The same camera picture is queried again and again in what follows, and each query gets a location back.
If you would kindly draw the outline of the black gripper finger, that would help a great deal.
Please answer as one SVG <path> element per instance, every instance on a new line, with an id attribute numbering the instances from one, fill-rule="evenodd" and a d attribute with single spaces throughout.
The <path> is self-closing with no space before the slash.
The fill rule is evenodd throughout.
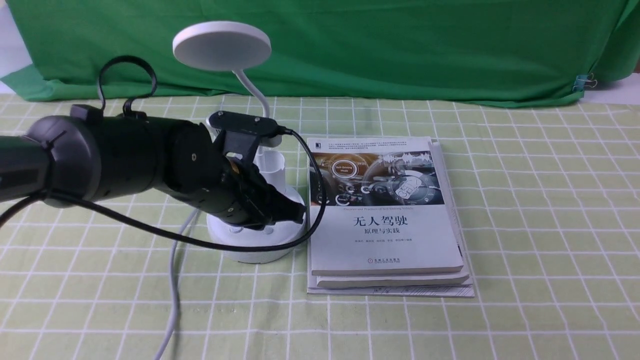
<path id="1" fill-rule="evenodd" d="M 302 224 L 306 218 L 306 205 L 288 198 L 283 193 L 271 193 L 267 201 L 269 217 L 274 223 L 292 222 Z"/>

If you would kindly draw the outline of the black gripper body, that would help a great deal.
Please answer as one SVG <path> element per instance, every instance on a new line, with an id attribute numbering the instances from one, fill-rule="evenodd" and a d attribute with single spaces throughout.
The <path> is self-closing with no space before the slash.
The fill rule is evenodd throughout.
<path id="1" fill-rule="evenodd" d="M 274 224 L 274 187 L 254 164 L 245 168 L 221 154 L 192 152 L 192 206 L 233 227 L 262 230 Z"/>

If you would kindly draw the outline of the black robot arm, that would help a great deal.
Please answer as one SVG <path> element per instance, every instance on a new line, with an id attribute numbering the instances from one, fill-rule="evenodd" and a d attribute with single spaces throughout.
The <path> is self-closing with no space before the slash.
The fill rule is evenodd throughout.
<path id="1" fill-rule="evenodd" d="M 2 201 L 45 192 L 53 207 L 156 189 L 234 227 L 262 230 L 304 221 L 306 207 L 267 182 L 254 159 L 284 128 L 268 117 L 213 112 L 206 123 L 130 112 L 107 117 L 91 105 L 1 137 Z"/>

